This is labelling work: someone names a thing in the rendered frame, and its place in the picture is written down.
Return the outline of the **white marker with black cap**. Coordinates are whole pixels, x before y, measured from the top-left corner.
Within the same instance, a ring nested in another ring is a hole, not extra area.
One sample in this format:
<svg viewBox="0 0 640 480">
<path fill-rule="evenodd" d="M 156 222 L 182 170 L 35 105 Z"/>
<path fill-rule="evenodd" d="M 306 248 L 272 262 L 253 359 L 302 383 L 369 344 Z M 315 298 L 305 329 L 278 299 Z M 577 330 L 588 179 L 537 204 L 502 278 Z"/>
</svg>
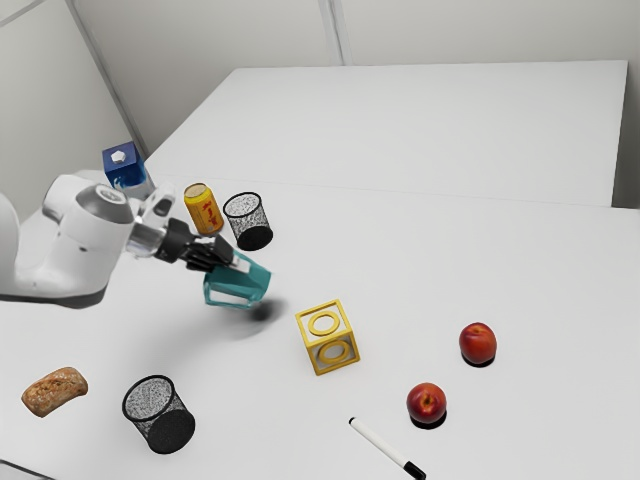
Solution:
<svg viewBox="0 0 640 480">
<path fill-rule="evenodd" d="M 426 480 L 426 473 L 420 467 L 413 463 L 406 455 L 391 446 L 360 419 L 351 417 L 348 420 L 348 424 L 394 464 L 398 465 L 413 480 Z"/>
</svg>

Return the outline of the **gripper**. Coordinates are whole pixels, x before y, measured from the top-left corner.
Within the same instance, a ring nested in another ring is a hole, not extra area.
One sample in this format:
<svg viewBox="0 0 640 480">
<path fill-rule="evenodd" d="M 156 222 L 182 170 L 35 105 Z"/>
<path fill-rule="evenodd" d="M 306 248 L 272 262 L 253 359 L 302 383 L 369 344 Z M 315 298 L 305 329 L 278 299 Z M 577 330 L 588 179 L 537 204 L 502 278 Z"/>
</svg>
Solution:
<svg viewBox="0 0 640 480">
<path fill-rule="evenodd" d="M 210 272 L 216 265 L 238 265 L 235 250 L 221 235 L 213 239 L 212 247 L 198 239 L 185 222 L 170 218 L 154 257 L 170 264 L 181 260 L 188 270 L 201 272 Z"/>
</svg>

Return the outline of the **brown bread loaf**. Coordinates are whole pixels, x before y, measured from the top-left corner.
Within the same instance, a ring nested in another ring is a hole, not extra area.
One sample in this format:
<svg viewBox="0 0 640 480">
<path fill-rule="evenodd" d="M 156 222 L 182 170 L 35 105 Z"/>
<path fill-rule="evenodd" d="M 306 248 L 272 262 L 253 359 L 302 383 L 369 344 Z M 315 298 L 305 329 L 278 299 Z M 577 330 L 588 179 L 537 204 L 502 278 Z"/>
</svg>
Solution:
<svg viewBox="0 0 640 480">
<path fill-rule="evenodd" d="M 73 367 L 59 368 L 32 383 L 21 395 L 24 406 L 44 418 L 77 397 L 88 393 L 84 376 Z"/>
</svg>

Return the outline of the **teal faceted mug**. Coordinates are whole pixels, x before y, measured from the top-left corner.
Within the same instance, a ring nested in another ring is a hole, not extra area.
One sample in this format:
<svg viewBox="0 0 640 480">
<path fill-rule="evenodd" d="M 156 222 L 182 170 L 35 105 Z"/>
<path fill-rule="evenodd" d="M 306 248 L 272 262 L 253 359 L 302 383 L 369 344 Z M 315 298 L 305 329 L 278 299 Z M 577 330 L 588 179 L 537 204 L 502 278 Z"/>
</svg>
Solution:
<svg viewBox="0 0 640 480">
<path fill-rule="evenodd" d="M 234 251 L 229 265 L 218 265 L 204 275 L 204 300 L 211 306 L 249 309 L 263 299 L 270 280 L 269 270 Z"/>
</svg>

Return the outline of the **small black mesh pen holder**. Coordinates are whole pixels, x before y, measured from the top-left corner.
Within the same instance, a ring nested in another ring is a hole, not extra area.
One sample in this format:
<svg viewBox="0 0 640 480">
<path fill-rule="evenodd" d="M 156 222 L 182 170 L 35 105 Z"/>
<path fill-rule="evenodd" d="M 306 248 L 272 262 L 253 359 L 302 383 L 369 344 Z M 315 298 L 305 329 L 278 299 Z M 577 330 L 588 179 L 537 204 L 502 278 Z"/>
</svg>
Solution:
<svg viewBox="0 0 640 480">
<path fill-rule="evenodd" d="M 223 213 L 230 222 L 241 250 L 257 251 L 272 241 L 274 233 L 258 193 L 241 192 L 233 195 L 224 203 Z"/>
</svg>

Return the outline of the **yellow open frame cube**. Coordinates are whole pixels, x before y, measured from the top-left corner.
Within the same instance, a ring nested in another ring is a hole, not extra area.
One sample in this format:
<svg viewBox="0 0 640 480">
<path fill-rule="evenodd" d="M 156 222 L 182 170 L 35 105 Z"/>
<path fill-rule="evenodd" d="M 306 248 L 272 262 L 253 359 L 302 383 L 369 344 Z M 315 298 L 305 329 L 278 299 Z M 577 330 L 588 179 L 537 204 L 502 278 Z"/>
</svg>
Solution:
<svg viewBox="0 0 640 480">
<path fill-rule="evenodd" d="M 353 328 L 339 299 L 297 312 L 295 319 L 317 376 L 360 361 Z"/>
</svg>

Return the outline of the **large black mesh pen holder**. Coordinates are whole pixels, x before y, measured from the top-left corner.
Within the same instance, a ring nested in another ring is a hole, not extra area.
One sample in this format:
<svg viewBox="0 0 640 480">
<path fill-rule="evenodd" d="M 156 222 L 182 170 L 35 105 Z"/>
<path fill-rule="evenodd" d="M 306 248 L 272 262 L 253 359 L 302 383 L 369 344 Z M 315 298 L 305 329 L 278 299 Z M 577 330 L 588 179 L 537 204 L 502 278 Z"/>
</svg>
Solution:
<svg viewBox="0 0 640 480">
<path fill-rule="evenodd" d="M 181 400 L 174 382 L 164 375 L 137 381 L 124 395 L 121 408 L 154 453 L 175 453 L 195 433 L 195 417 Z"/>
</svg>

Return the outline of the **blue carton with white cap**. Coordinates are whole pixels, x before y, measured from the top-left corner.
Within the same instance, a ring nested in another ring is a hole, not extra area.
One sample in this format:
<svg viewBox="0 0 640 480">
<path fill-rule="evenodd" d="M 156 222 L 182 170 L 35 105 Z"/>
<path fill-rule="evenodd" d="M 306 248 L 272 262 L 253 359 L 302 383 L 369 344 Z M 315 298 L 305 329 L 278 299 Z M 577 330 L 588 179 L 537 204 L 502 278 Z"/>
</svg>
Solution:
<svg viewBox="0 0 640 480">
<path fill-rule="evenodd" d="M 102 162 L 111 186 L 129 198 L 145 200 L 155 190 L 155 184 L 134 142 L 103 150 Z"/>
</svg>

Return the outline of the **red peach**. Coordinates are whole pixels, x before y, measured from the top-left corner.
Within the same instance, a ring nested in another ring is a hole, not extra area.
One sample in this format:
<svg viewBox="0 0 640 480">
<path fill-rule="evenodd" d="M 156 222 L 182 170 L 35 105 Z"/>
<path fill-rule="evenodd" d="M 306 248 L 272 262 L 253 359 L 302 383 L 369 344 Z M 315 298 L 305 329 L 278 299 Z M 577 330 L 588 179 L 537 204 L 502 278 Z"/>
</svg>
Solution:
<svg viewBox="0 0 640 480">
<path fill-rule="evenodd" d="M 420 383 L 407 394 L 406 407 L 412 420 L 433 424 L 440 421 L 446 413 L 446 394 L 434 383 Z"/>
<path fill-rule="evenodd" d="M 482 322 L 475 322 L 462 329 L 459 347 L 463 358 L 472 365 L 484 365 L 497 354 L 497 338 L 493 330 Z"/>
</svg>

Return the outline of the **yellow drink can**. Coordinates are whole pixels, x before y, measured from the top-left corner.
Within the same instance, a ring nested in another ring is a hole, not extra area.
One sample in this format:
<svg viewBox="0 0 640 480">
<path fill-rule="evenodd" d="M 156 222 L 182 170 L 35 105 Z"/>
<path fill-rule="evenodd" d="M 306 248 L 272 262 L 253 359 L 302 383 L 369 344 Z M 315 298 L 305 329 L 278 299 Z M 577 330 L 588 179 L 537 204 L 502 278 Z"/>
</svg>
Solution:
<svg viewBox="0 0 640 480">
<path fill-rule="evenodd" d="M 205 183 L 188 185 L 184 190 L 184 203 L 199 234 L 218 233 L 224 219 L 212 190 Z"/>
</svg>

